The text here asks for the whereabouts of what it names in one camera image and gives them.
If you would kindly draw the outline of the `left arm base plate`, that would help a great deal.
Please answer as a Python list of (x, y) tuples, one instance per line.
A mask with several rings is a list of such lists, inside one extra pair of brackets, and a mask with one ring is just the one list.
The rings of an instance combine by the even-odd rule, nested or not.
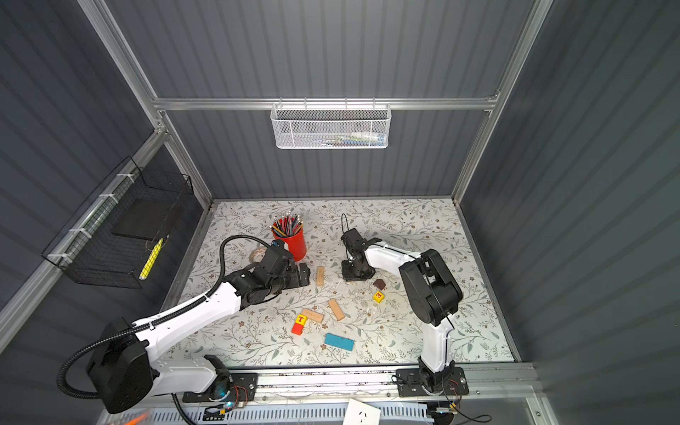
[(254, 400), (259, 375), (255, 373), (230, 373), (219, 375), (203, 392), (186, 391), (183, 403), (231, 403)]

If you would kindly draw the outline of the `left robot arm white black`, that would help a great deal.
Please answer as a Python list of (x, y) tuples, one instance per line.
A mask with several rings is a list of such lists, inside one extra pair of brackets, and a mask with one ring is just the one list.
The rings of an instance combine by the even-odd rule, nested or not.
[(101, 400), (110, 414), (122, 413), (146, 398), (213, 391), (224, 398), (228, 369), (214, 356), (197, 361), (163, 361), (187, 336), (250, 306), (275, 300), (285, 290), (310, 283), (310, 268), (297, 263), (280, 240), (265, 243), (262, 260), (229, 273), (227, 245), (219, 248), (219, 273), (207, 291), (182, 304), (133, 323), (110, 322), (99, 340), (69, 357), (58, 370), (58, 389), (71, 398)]

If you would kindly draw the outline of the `natural wood block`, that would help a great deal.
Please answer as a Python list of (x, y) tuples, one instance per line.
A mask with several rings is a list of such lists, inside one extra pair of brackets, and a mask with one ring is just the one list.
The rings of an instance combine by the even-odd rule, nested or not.
[(345, 318), (345, 313), (338, 304), (338, 302), (336, 301), (336, 299), (329, 300), (329, 308), (339, 322)]
[(318, 287), (322, 287), (324, 285), (324, 278), (325, 278), (325, 267), (318, 267), (316, 269), (316, 279), (315, 279), (315, 283)]
[(324, 319), (324, 315), (322, 313), (307, 308), (303, 308), (301, 314), (313, 322), (322, 323)]

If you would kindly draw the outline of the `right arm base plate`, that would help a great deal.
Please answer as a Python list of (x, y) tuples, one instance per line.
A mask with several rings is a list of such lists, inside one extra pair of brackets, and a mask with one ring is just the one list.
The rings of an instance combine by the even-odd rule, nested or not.
[(391, 377), (400, 397), (469, 395), (469, 386), (464, 370), (447, 367), (441, 372), (431, 373), (427, 368), (400, 368)]

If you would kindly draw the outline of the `teal block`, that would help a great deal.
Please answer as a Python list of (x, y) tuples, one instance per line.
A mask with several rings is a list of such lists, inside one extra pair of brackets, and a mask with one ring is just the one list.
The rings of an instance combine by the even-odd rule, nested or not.
[(324, 344), (351, 352), (354, 349), (355, 342), (343, 336), (327, 333), (324, 338)]

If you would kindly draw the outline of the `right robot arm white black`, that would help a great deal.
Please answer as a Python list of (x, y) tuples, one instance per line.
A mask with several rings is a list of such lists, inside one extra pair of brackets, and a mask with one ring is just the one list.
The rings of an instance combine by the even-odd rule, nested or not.
[(423, 350), (418, 358), (418, 378), (426, 393), (469, 394), (464, 373), (449, 352), (453, 315), (463, 299), (462, 290), (438, 251), (409, 253), (379, 238), (366, 239), (351, 228), (343, 233), (347, 259), (341, 262), (347, 282), (368, 281), (382, 269), (398, 276), (409, 305), (423, 323)]

